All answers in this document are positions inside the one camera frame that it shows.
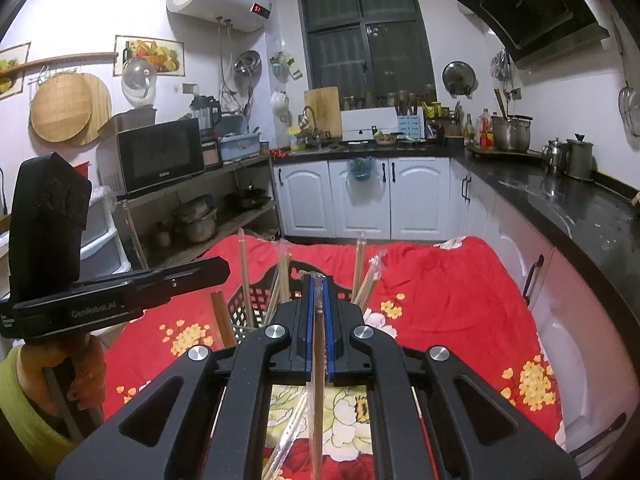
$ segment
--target person's hand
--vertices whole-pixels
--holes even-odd
[[[43,368],[53,368],[71,357],[76,378],[66,398],[78,400],[78,409],[100,406],[105,399],[106,364],[100,342],[94,336],[70,336],[44,344],[25,344],[17,360],[18,382],[24,394],[44,413],[58,416],[58,407],[51,399]]]

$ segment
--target metal screw cap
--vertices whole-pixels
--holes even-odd
[[[204,345],[194,346],[189,349],[189,359],[192,361],[202,361],[207,355],[209,355],[209,348]]]
[[[353,335],[358,339],[369,339],[373,336],[373,329],[367,325],[360,325],[353,329]]]
[[[434,346],[429,350],[429,355],[434,361],[446,361],[449,359],[450,353],[444,346]]]
[[[282,325],[269,325],[264,333],[271,339],[277,339],[284,336],[286,329]]]

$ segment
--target white cabinet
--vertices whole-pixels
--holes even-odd
[[[513,206],[497,195],[494,220],[496,232],[491,246],[521,291],[524,292],[530,276],[527,298],[533,305],[545,279],[553,246]]]
[[[464,191],[468,173],[459,162],[451,161],[449,172],[449,229],[447,238],[451,240],[463,236],[463,228],[468,213],[468,202],[465,200]]]
[[[495,191],[473,173],[465,184],[467,212],[463,233],[482,238],[489,245],[495,243],[497,223],[494,221]]]
[[[571,451],[631,416],[640,389],[618,332],[587,283],[559,251],[551,257],[532,314],[558,380],[566,448]],[[577,457],[584,478],[612,446],[615,431]]]
[[[335,237],[327,161],[286,164],[273,171],[283,234]]]
[[[447,238],[477,236],[493,247],[497,237],[495,197],[488,184],[452,160]]]
[[[449,159],[390,158],[391,238],[446,240]]]
[[[357,238],[391,238],[388,160],[375,159],[369,180],[358,182],[349,171],[348,160],[329,162],[334,204],[335,235]]]

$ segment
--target red floral blanket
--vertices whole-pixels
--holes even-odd
[[[249,279],[259,282],[276,264],[270,242],[247,237]],[[367,257],[381,246],[368,246]],[[384,330],[404,346],[452,349],[492,387],[550,438],[563,433],[559,394],[536,326],[522,295],[498,257],[482,240],[457,238],[440,247],[397,243],[384,247],[385,271],[376,285],[366,323]],[[106,416],[128,402],[175,358],[194,344],[220,348],[210,293],[229,300],[241,285],[238,238],[231,236],[205,257],[222,256],[231,276],[220,288],[199,290],[149,310],[127,325],[106,354]],[[353,246],[292,246],[292,259],[306,262],[351,288]],[[279,439],[300,389],[274,386],[267,445]],[[322,477],[373,479],[369,420],[363,388],[325,392]],[[310,463],[306,428],[282,468],[283,478],[306,479]]]

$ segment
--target black plastic basket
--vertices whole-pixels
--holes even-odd
[[[273,279],[277,268],[277,265],[270,267],[258,283],[249,284],[251,306],[254,310],[254,319],[257,326],[262,326],[264,321],[264,315],[267,311],[269,300],[271,299],[271,287],[273,286]],[[323,274],[322,270],[317,269],[314,266],[306,264],[305,262],[292,260],[289,263],[289,290],[291,292],[292,300],[302,296],[302,280],[293,279],[291,277],[292,274],[297,276],[300,270],[304,270],[305,272],[320,272]],[[339,285],[335,285],[335,291],[339,300],[351,301],[350,290]],[[242,286],[236,290],[236,293],[231,297],[226,306],[229,309],[231,326],[234,330],[236,342],[241,343],[249,332],[255,330],[255,328],[247,325]]]

